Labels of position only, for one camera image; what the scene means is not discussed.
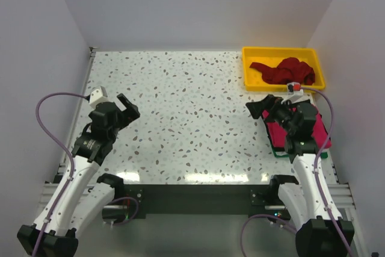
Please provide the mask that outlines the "dark red t shirt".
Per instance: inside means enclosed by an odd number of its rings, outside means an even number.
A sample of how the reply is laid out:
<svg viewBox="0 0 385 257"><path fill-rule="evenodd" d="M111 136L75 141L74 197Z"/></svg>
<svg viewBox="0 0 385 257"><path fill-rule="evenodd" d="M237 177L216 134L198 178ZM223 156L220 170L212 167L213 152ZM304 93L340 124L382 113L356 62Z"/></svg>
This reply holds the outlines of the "dark red t shirt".
<svg viewBox="0 0 385 257"><path fill-rule="evenodd" d="M265 64L252 62L251 69L262 74L262 80L267 84L283 85L290 82L298 82L304 85L315 83L315 71L306 62L295 57L283 59L277 67L269 67Z"/></svg>

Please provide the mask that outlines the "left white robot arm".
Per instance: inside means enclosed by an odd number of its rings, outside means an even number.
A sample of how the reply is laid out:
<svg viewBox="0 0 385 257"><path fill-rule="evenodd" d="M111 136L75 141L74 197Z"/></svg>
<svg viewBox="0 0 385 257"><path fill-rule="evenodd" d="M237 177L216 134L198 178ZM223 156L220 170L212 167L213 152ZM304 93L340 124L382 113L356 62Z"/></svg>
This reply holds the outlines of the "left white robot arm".
<svg viewBox="0 0 385 257"><path fill-rule="evenodd" d="M75 141L72 150L65 149L69 164L51 199L31 225L23 225L17 239L30 256L74 256L79 237L107 205L129 202L132 210L111 224L130 222L139 211L140 201L128 196L122 178L103 174L91 192L83 193L97 173L106 156L112 151L118 133L140 117L138 107L122 93L117 99L125 107L121 110L108 100L103 87L83 97L92 111L91 119Z"/></svg>

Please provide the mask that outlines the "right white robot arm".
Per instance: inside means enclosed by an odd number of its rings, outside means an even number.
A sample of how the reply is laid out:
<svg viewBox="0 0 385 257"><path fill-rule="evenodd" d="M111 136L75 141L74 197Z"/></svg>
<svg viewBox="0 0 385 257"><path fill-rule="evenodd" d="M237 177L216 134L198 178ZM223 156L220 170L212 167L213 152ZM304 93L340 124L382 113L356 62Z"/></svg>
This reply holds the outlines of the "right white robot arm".
<svg viewBox="0 0 385 257"><path fill-rule="evenodd" d="M349 256L354 226L343 219L324 178L322 147L313 137L317 109L309 102L291 104L271 94L246 107L252 118L276 123L286 132L285 152L297 176L274 176L268 198L288 210L298 256Z"/></svg>

